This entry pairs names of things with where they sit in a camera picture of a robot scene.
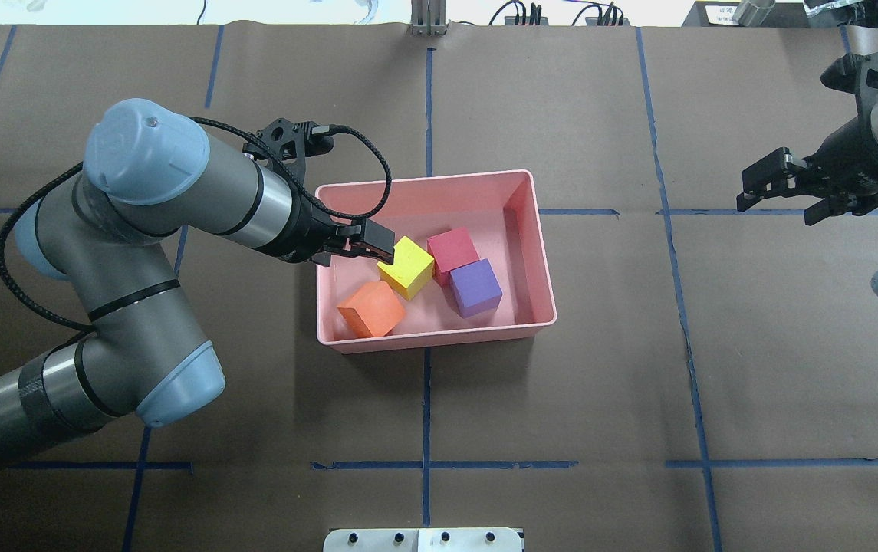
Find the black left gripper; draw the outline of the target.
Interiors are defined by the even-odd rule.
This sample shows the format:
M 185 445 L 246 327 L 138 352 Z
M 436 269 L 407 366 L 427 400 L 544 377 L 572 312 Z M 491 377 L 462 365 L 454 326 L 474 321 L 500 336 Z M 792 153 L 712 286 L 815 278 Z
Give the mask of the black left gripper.
M 317 209 L 310 200 L 302 199 L 298 219 L 289 234 L 285 262 L 291 265 L 311 262 L 330 267 L 334 255 L 394 262 L 395 244 L 393 230 L 374 220 L 358 219 L 342 225 Z

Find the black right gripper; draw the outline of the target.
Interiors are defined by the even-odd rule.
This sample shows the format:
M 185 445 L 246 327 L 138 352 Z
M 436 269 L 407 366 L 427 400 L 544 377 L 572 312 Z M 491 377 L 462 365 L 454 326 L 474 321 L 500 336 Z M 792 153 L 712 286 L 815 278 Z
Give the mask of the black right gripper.
M 775 184 L 797 174 L 799 188 Z M 747 212 L 767 199 L 805 195 L 820 200 L 804 210 L 807 226 L 848 212 L 864 216 L 876 210 L 878 148 L 871 132 L 860 123 L 845 123 L 804 160 L 787 147 L 765 154 L 742 171 L 742 192 L 736 196 L 736 211 Z

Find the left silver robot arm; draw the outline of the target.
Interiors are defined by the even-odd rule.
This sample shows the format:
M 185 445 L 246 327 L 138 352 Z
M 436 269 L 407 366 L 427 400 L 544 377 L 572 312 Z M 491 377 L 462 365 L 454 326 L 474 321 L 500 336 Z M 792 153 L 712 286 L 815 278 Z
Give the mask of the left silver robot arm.
M 350 214 L 305 188 L 306 160 L 353 136 L 385 174 L 380 199 Z M 278 119 L 258 132 L 142 98 L 110 107 L 84 158 L 33 192 L 0 229 L 0 279 L 73 339 L 0 376 L 0 471 L 126 415 L 158 429 L 225 390 L 162 242 L 190 227 L 297 265 L 335 255 L 392 263 L 374 216 L 393 173 L 351 126 Z

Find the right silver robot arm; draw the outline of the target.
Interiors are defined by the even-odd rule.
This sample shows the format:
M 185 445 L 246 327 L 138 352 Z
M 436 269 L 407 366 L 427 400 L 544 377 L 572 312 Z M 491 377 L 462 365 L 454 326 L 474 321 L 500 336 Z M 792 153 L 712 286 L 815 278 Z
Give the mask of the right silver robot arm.
M 799 158 L 779 147 L 744 168 L 738 211 L 766 199 L 810 196 L 817 202 L 804 210 L 804 224 L 813 226 L 878 209 L 878 52 L 845 54 L 820 80 L 853 95 L 857 115 L 822 141 L 816 153 Z

